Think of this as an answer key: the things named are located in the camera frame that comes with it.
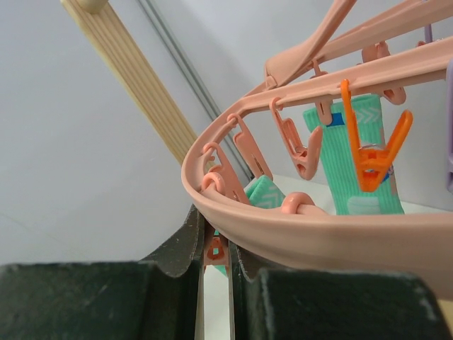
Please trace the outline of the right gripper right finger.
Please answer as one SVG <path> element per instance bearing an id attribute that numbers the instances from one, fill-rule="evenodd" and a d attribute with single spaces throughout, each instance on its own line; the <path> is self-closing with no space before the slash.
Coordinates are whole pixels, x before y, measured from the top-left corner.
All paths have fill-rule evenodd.
<path id="1" fill-rule="evenodd" d="M 450 339 L 434 294 L 407 273 L 297 270 L 231 243 L 233 339 Z"/>

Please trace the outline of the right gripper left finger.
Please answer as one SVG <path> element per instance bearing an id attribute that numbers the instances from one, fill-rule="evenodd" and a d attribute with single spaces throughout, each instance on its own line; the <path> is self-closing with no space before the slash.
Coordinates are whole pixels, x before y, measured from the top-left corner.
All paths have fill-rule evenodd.
<path id="1" fill-rule="evenodd" d="M 2 339 L 203 339 L 205 221 L 141 261 L 1 267 Z"/>

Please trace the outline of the pink round clip hanger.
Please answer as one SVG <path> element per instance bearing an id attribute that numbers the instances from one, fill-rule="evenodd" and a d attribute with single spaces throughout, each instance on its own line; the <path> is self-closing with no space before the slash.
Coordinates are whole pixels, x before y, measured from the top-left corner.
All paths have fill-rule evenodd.
<path id="1" fill-rule="evenodd" d="M 334 1 L 301 45 L 269 59 L 265 81 L 223 112 L 194 142 L 181 179 L 195 206 L 226 238 L 271 261 L 294 268 L 407 271 L 420 276 L 441 299 L 452 298 L 452 214 L 329 215 L 305 193 L 280 208 L 253 207 L 224 154 L 213 153 L 249 113 L 345 98 L 443 79 L 452 39 L 386 56 L 303 82 L 316 63 L 349 54 L 452 16 L 451 1 L 403 1 L 352 30 L 335 31 L 352 1 Z"/>

